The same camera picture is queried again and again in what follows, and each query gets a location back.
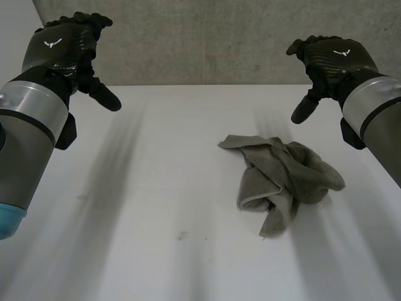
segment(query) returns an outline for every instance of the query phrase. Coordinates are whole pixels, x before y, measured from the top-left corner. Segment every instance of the white logo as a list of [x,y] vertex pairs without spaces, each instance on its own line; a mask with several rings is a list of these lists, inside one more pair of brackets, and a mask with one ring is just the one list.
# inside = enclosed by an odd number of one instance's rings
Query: white logo
[[347,56],[347,54],[349,54],[349,53],[351,52],[351,50],[350,50],[350,49],[348,49],[348,51],[347,51],[347,52],[337,52],[337,51],[333,50],[333,52],[334,52],[334,53],[337,53],[338,55]]
[[53,47],[54,45],[56,45],[57,43],[61,42],[61,40],[62,40],[62,39],[59,39],[59,40],[58,40],[57,42],[55,42],[55,43],[48,43],[48,42],[45,41],[44,44],[45,44],[46,46],[49,46],[49,47],[51,48],[51,47]]

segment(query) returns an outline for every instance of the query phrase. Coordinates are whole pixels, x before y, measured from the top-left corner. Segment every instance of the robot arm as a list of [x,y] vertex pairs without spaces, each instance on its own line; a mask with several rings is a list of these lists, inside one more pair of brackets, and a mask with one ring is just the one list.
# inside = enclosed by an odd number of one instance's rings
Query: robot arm
[[380,74],[359,42],[337,36],[296,40],[287,55],[304,63],[313,82],[291,120],[304,122],[322,98],[337,100],[344,141],[356,149],[368,147],[401,187],[401,82]]
[[343,116],[401,187],[401,82],[375,77],[346,98]]
[[0,240],[26,216],[53,149],[76,138],[70,95],[80,90],[109,110],[121,108],[91,67],[100,31],[111,25],[83,13],[48,23],[31,39],[23,73],[0,89]]

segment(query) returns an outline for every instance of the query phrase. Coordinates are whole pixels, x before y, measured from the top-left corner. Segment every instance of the white table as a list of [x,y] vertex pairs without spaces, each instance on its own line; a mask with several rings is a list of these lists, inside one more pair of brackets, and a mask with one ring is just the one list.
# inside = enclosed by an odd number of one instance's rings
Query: white table
[[[400,190],[342,141],[334,101],[291,124],[308,88],[115,87],[117,114],[77,95],[77,140],[0,245],[1,300],[400,300]],[[263,240],[265,215],[236,207],[228,134],[303,143],[347,187]]]

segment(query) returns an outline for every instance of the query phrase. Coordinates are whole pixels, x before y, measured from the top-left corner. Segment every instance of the gray towel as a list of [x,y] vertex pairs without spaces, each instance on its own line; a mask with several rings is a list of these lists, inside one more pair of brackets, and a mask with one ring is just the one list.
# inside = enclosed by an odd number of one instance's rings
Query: gray towel
[[280,138],[229,135],[223,149],[240,149],[247,168],[239,189],[238,206],[248,211],[267,211],[260,236],[283,233],[294,220],[301,203],[316,204],[329,189],[345,187],[341,175],[308,147]]

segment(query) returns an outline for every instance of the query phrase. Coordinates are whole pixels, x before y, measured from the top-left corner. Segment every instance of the gray wall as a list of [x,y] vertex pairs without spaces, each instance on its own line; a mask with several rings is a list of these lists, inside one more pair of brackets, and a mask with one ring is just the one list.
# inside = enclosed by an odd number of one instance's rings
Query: gray wall
[[29,39],[39,25],[30,1],[0,0],[0,88],[21,74]]
[[382,73],[401,77],[399,0],[34,0],[44,22],[75,11],[115,22],[98,47],[109,85],[309,83],[285,55],[296,38],[362,42]]

